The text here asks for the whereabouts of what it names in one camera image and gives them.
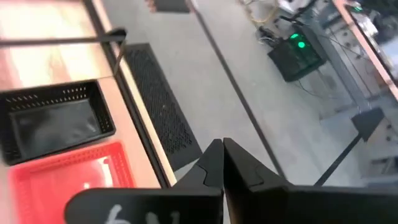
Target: black device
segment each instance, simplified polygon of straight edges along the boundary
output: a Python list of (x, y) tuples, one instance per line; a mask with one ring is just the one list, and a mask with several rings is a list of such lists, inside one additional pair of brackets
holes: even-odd
[(66, 206), (68, 224), (396, 223), (398, 191), (295, 186), (232, 139), (216, 139), (171, 189), (90, 189)]
[(327, 61), (315, 33), (307, 26), (299, 25), (294, 25), (294, 33), (280, 42), (268, 56), (287, 82), (299, 80)]

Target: black metal rod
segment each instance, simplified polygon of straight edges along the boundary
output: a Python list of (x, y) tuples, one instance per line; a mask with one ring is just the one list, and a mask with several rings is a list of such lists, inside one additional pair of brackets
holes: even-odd
[(312, 0), (310, 1), (305, 7), (303, 8), (299, 8), (298, 12), (296, 14), (294, 14), (290, 19), (291, 20), (296, 20), (297, 18), (299, 18), (305, 11), (309, 10), (312, 6), (315, 5), (315, 3), (317, 2), (317, 0)]
[(332, 175), (332, 173), (337, 169), (337, 167), (343, 162), (344, 158), (353, 150), (355, 145), (359, 142), (361, 139), (361, 135), (358, 134), (352, 141), (351, 143), (347, 146), (346, 149), (340, 154), (340, 156), (337, 157), (337, 159), (331, 164), (331, 166), (322, 174), (322, 176), (319, 178), (319, 180), (314, 184), (314, 186), (322, 186)]
[(60, 45), (60, 44), (86, 44), (121, 42), (126, 36), (104, 35), (101, 37), (77, 37), (61, 39), (30, 39), (30, 40), (0, 40), (0, 47), (26, 46), (26, 45)]

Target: gray floor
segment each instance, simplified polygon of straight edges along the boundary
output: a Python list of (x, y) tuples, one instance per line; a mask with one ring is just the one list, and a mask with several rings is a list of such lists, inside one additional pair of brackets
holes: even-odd
[[(144, 0), (103, 0), (127, 42), (149, 42), (200, 147), (231, 137), (268, 168), (274, 166), (194, 14), (150, 13)], [(210, 32), (294, 184), (312, 185), (355, 137), (349, 120), (320, 122), (322, 100), (283, 81), (235, 0), (197, 0)], [(327, 182), (362, 185), (357, 149)], [(181, 178), (189, 167), (176, 172)]]

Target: black mesh grate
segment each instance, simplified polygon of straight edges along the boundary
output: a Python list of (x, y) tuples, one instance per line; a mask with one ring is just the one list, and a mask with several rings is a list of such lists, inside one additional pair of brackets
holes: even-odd
[(126, 49), (127, 63), (166, 155), (172, 167), (179, 169), (181, 166), (173, 162), (182, 166), (188, 164), (192, 161), (191, 157), (197, 154), (189, 149), (199, 150), (200, 154), (201, 150), (149, 46), (139, 46)]

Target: electronic equipment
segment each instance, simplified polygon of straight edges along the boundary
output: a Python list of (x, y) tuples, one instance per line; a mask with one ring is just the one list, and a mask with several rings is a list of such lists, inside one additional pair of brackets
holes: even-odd
[(298, 25), (293, 28), (294, 33), (268, 53), (287, 82), (299, 80), (327, 60), (326, 53), (312, 30)]

